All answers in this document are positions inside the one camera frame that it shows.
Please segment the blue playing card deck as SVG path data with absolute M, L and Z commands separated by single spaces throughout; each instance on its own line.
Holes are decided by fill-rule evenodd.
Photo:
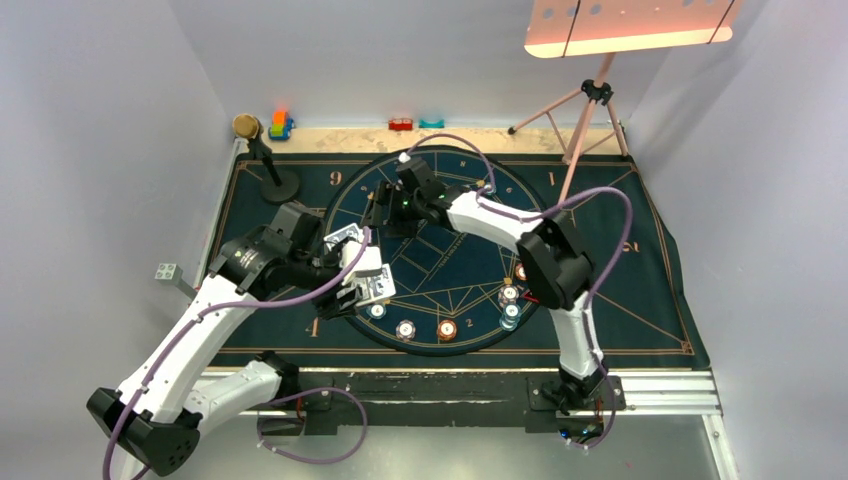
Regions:
M 389 264 L 383 264 L 379 274 L 359 278 L 356 283 L 360 305 L 385 302 L 396 294 L 396 285 Z

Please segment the blue card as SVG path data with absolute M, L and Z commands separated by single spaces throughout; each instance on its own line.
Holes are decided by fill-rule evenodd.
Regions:
M 348 224 L 339 230 L 327 234 L 323 239 L 323 244 L 328 249 L 332 249 L 336 245 L 344 244 L 348 240 L 360 242 L 363 239 L 363 230 L 356 223 Z

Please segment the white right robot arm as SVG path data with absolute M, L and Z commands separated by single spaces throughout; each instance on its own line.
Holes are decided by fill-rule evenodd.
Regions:
M 421 158 L 405 157 L 396 173 L 396 181 L 381 181 L 371 194 L 367 226 L 410 237 L 426 223 L 516 254 L 532 297 L 550 313 L 559 345 L 560 384 L 545 397 L 561 409 L 595 402 L 606 378 L 591 306 L 595 263 L 567 215 L 494 202 L 487 197 L 491 183 L 477 189 L 446 184 Z

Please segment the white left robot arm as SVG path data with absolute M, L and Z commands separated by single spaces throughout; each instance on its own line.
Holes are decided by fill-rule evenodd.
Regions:
M 96 389 L 86 407 L 109 442 L 143 473 L 180 469 L 200 440 L 256 406 L 300 407 L 333 395 L 331 385 L 303 389 L 296 365 L 264 351 L 241 370 L 206 386 L 199 379 L 253 313 L 304 303 L 330 319 L 379 304 L 395 288 L 375 244 L 357 224 L 325 233 L 312 210 L 286 203 L 273 219 L 226 242 L 186 311 L 149 358 L 114 389 Z

